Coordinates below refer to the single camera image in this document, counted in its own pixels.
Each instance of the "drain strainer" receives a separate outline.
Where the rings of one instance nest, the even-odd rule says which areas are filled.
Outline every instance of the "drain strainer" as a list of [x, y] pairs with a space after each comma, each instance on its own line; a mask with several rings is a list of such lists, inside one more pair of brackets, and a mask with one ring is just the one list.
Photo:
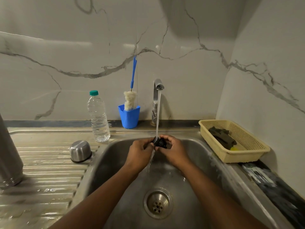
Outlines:
[[173, 209], [173, 199], [166, 189], [154, 188], [144, 197], [144, 209], [149, 216], [164, 219]]

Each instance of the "plastic basket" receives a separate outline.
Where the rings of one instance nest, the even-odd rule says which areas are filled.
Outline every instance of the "plastic basket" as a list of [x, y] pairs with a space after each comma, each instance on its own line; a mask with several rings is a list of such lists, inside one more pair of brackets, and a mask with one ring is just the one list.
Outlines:
[[[200, 133], [217, 156], [225, 163], [254, 162], [264, 153], [270, 151], [270, 147], [257, 139], [251, 133], [238, 124], [227, 120], [202, 120], [199, 121]], [[236, 140], [234, 147], [238, 150], [225, 149], [215, 137], [208, 131], [211, 127], [229, 130], [229, 136]]]

